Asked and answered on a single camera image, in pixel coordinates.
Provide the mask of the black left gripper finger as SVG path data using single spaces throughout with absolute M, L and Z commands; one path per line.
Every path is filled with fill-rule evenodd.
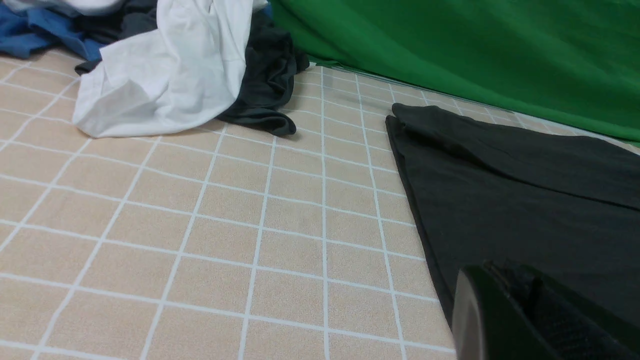
M 488 260 L 458 272 L 459 360 L 637 360 L 639 328 L 532 266 Z

